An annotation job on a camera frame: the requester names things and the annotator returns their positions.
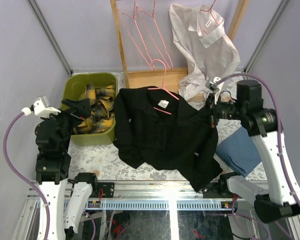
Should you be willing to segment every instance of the table surface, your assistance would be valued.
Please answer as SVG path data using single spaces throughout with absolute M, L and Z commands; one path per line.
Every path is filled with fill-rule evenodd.
M 119 89 L 124 87 L 123 72 L 113 72 L 118 79 Z M 240 78 L 232 79 L 226 90 L 229 90 L 232 97 L 236 97 L 236 82 Z M 222 96 L 222 100 L 229 98 L 228 94 Z M 203 107 L 203 102 L 190 102 L 195 109 Z M 221 143 L 240 127 L 237 120 L 221 119 L 217 130 L 219 142 Z M 68 150 L 71 159 L 69 178 L 73 179 L 78 173 L 95 173 L 99 180 L 154 180 L 154 181 L 186 181 L 178 170 L 156 170 L 151 165 L 144 163 L 137 169 L 127 165 L 118 156 L 118 149 L 113 145 L 77 146 L 70 142 Z M 233 172 L 217 155 L 215 159 L 223 169 L 221 174 Z M 247 180 L 267 180 L 262 162 L 246 177 Z

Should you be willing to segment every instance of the wooden frame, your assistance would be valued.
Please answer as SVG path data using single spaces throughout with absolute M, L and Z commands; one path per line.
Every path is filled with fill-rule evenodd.
M 145 70 L 145 71 L 131 71 L 128 72 L 125 51 L 122 42 L 121 35 L 121 26 L 118 16 L 118 8 L 116 0 L 110 0 L 112 14 L 114 19 L 114 25 L 116 30 L 116 36 L 118 39 L 118 45 L 120 50 L 120 56 L 122 61 L 123 73 L 124 73 L 124 82 L 126 88 L 142 88 L 146 86 L 161 86 L 163 79 L 163 69 L 158 70 Z M 231 41 L 234 40 L 236 33 L 238 31 L 239 25 L 242 21 L 242 18 L 245 14 L 249 0 L 239 0 L 236 7 L 235 13 L 233 15 L 229 31 L 227 33 Z M 187 67 L 176 67 L 171 70 L 167 69 L 165 77 L 165 86 L 171 92 L 178 92 L 179 81 L 188 75 Z M 203 94 L 198 94 L 197 96 L 189 99 L 189 102 L 202 102 L 204 100 Z

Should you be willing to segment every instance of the wire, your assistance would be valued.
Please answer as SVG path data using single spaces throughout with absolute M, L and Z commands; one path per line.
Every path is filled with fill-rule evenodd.
M 237 215 L 239 215 L 239 216 L 243 216 L 243 217 L 248 218 L 248 219 L 251 219 L 251 220 L 253 220 L 253 221 L 255 221 L 255 222 L 261 223 L 261 227 L 264 229 L 264 231 L 265 231 L 265 233 L 266 233 L 266 237 L 265 237 L 265 238 L 256 238 L 256 237 L 254 237 L 254 236 L 251 236 L 251 235 L 250 235 L 248 232 L 246 232 L 246 230 L 239 224 L 239 222 L 238 222 L 238 220 L 237 220 L 237 218 L 236 218 L 236 214 L 235 214 L 235 203 L 237 202 L 237 200 L 238 200 L 238 197 L 236 197 L 236 198 L 233 200 L 231 212 L 232 212 L 233 220 L 234 220 L 235 224 L 238 226 L 238 228 L 239 228 L 242 232 L 244 232 L 249 238 L 251 238 L 251 239 L 253 239 L 253 240 L 260 240 L 260 239 L 267 240 L 267 239 L 269 239 L 270 234 L 269 234 L 269 232 L 268 232 L 268 230 L 267 230 L 265 224 L 264 224 L 263 222 L 261 222 L 260 220 L 254 219 L 254 218 L 252 218 L 252 217 L 250 217 L 250 216 L 248 216 L 248 215 L 245 215 L 245 214 L 240 214 L 240 215 L 237 214 Z
M 182 217 L 186 217 L 186 216 L 194 216 L 194 215 L 198 215 L 199 213 L 195 213 L 195 214 L 185 214 L 185 215 L 182 215 Z M 142 220 L 142 221 L 138 221 L 138 222 L 135 222 L 135 223 L 131 223 L 130 225 L 126 226 L 119 234 L 118 236 L 116 236 L 115 240 L 118 240 L 119 237 L 130 227 L 136 225 L 136 224 L 139 224 L 139 223 L 143 223 L 143 222 L 147 222 L 147 221 L 151 221 L 151 220 L 156 220 L 156 219 L 164 219 L 164 218 L 167 218 L 168 216 L 159 216 L 159 217 L 153 217 L 153 218 L 149 218 L 149 219 L 145 219 L 145 220 Z
M 281 224 L 278 221 L 274 222 L 280 229 L 281 231 L 291 240 L 293 240 L 294 238 L 285 230 L 285 228 L 283 226 L 281 226 Z
M 102 224 L 104 224 L 104 223 L 110 223 L 110 221 L 104 221 L 103 223 L 100 224 L 100 226 L 101 226 Z
M 112 211 L 111 218 L 110 218 L 110 224 L 109 224 L 109 234 L 111 233 L 111 226 L 112 226 L 112 221 L 114 220 L 114 215 L 115 215 L 116 210 Z
M 74 193 L 75 181 L 72 179 L 68 179 L 67 181 L 68 181 L 68 183 L 72 184 L 71 193 L 70 193 L 70 197 L 72 197 L 72 194 Z
M 46 211 L 46 227 L 45 227 L 45 233 L 44 233 L 44 238 L 43 240 L 47 240 L 48 239 L 48 234 L 49 234 L 49 227 L 50 227 L 50 211 L 49 211 L 49 205 L 47 202 L 47 199 L 45 197 L 45 195 L 42 193 L 42 191 L 36 186 L 34 185 L 31 181 L 29 181 L 25 176 L 23 176 L 11 163 L 9 156 L 8 156 L 8 152 L 7 152 L 7 140 L 8 140 L 8 136 L 10 133 L 10 130 L 12 129 L 13 125 L 15 124 L 15 122 L 21 118 L 24 115 L 24 113 L 20 113 L 18 116 L 16 116 L 12 122 L 10 123 L 10 125 L 8 126 L 4 138 L 3 138 L 3 155 L 5 158 L 6 163 L 8 164 L 8 166 L 10 167 L 10 169 L 19 177 L 21 178 L 23 181 L 25 181 L 28 185 L 31 186 L 31 188 L 33 188 L 40 196 L 40 198 L 43 201 L 43 204 L 45 205 L 45 211 Z
M 91 219 L 91 221 L 92 221 L 92 225 L 93 225 L 93 234 L 92 234 L 91 240 L 94 240 L 94 239 L 95 239 L 95 235 L 96 235 L 96 231 L 97 231 L 95 220 L 94 220 L 94 218 L 93 218 L 89 213 L 87 213 L 86 211 L 84 211 L 83 213 L 86 214 L 86 215 Z
M 242 240 L 250 240 L 251 239 L 250 237 L 241 237 L 241 236 L 235 235 L 234 233 L 232 233 L 232 235 L 235 236 L 237 239 L 242 239 Z
M 99 203 L 100 203 L 100 208 L 101 208 L 101 199 L 102 199 L 103 194 L 104 194 L 104 190 L 101 188 L 101 193 L 100 193 L 100 190 L 99 190 Z
M 235 98 L 232 97 L 231 92 L 229 90 L 224 90 L 224 91 L 220 92 L 220 95 L 223 94 L 223 93 L 229 93 L 230 94 L 230 98 L 232 100 L 234 100 L 234 101 L 237 100 L 237 99 L 235 99 Z
M 263 79 L 261 79 L 260 77 L 253 76 L 253 75 L 250 75 L 250 74 L 245 73 L 245 72 L 234 73 L 234 74 L 231 74 L 229 76 L 226 76 L 226 77 L 220 79 L 216 84 L 219 85 L 219 84 L 227 81 L 228 79 L 231 79 L 231 78 L 234 78 L 234 77 L 239 77 L 239 76 L 250 77 L 250 78 L 252 78 L 254 80 L 257 80 L 260 83 L 262 83 L 263 86 L 267 89 L 267 91 L 268 91 L 268 93 L 269 93 L 269 95 L 272 99 L 275 114 L 276 114 L 276 119 L 277 119 L 278 154 L 279 154 L 279 158 L 280 158 L 280 162 L 281 162 L 281 166 L 282 166 L 282 170 L 283 170 L 283 175 L 284 175 L 285 180 L 286 180 L 286 182 L 288 184 L 288 187 L 290 189 L 290 193 L 292 194 L 294 200 L 296 201 L 296 203 L 298 204 L 298 206 L 300 208 L 300 200 L 299 200 L 299 198 L 298 198 L 298 196 L 295 192 L 294 186 L 293 186 L 293 184 L 290 180 L 288 170 L 287 170 L 287 167 L 286 167 L 286 163 L 285 163 L 285 159 L 284 159 L 283 152 L 282 152 L 282 142 L 281 142 L 282 125 L 281 125 L 281 118 L 280 118 L 280 114 L 279 114 L 279 108 L 278 108 L 275 96 L 274 96 L 273 92 L 270 90 L 270 87 L 268 86 L 268 84 Z

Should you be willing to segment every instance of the blue folded cloth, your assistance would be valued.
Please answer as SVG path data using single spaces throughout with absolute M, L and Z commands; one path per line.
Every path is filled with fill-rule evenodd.
M 235 172 L 246 177 L 261 162 L 259 152 L 245 128 L 240 127 L 216 147 L 215 153 Z

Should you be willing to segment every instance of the olive green basket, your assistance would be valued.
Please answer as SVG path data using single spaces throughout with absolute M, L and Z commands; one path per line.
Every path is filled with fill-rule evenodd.
M 115 84 L 115 95 L 118 94 L 118 80 L 115 75 L 109 72 L 84 73 L 74 75 L 67 80 L 62 99 L 81 100 L 86 93 L 87 84 L 94 84 L 97 88 Z M 67 108 L 66 105 L 61 104 L 62 110 Z M 116 121 L 102 133 L 72 135 L 71 140 L 79 146 L 111 144 L 115 140 L 115 125 Z

